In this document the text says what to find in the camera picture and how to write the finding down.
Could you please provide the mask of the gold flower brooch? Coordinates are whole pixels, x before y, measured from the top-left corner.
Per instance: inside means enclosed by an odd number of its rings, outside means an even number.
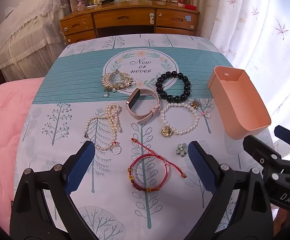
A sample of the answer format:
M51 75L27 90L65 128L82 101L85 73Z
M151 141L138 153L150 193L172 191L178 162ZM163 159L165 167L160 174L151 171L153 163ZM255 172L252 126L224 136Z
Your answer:
M200 108L200 101L199 100L192 100L190 101L190 106L194 109Z

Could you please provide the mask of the pink plastic tray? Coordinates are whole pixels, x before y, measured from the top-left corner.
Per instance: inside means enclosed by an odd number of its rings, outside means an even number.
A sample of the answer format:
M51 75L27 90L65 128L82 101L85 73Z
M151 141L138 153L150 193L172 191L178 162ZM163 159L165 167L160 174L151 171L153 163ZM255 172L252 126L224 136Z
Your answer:
M229 137L240 140L271 125L271 118L248 74L216 66L207 84Z

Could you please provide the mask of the pearl bracelet gold pendant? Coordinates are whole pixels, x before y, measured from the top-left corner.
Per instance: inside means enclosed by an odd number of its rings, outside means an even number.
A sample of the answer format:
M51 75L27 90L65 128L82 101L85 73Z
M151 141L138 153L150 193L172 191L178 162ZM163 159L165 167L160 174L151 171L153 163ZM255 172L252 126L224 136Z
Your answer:
M187 103L169 103L160 111L161 135L186 135L193 132L199 124L199 113Z

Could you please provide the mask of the wooden desk with drawers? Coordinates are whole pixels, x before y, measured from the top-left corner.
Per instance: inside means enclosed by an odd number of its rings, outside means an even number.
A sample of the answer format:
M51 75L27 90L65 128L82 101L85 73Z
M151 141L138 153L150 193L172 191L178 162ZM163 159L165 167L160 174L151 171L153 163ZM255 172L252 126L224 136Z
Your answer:
M72 12L60 20L67 44L124 34L194 36L200 12L191 5L134 0Z

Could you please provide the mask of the pink bed blanket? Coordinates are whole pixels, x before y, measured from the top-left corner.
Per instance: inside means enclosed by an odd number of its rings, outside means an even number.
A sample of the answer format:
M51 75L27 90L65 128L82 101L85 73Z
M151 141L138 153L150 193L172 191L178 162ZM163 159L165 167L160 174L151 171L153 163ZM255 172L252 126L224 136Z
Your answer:
M9 233L15 159L21 131L43 78L0 85L0 226Z

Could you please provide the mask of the tree pattern tablecloth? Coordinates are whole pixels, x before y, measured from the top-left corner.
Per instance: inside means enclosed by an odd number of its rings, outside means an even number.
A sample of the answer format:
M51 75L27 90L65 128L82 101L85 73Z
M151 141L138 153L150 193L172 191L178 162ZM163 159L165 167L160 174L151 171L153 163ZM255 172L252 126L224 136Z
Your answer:
M231 139L207 82L229 61L208 40L188 35L136 34L69 44L45 77L25 120L14 184L23 171L62 164L90 139L101 146L77 191L76 207L100 239L184 239L207 207L207 191L190 159L176 149L197 141L219 163L248 171L258 164ZM133 92L106 94L105 73L128 73L135 87L155 89L165 72L191 83L199 124L186 135L161 135L156 114L138 124L126 109Z

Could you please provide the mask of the white leaf pattern curtain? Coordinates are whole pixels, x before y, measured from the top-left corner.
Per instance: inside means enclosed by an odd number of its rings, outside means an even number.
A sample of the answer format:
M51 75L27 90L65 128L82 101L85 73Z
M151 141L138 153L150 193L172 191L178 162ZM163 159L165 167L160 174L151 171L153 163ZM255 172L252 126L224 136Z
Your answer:
M277 125L290 129L290 0L194 0L198 35L249 75Z

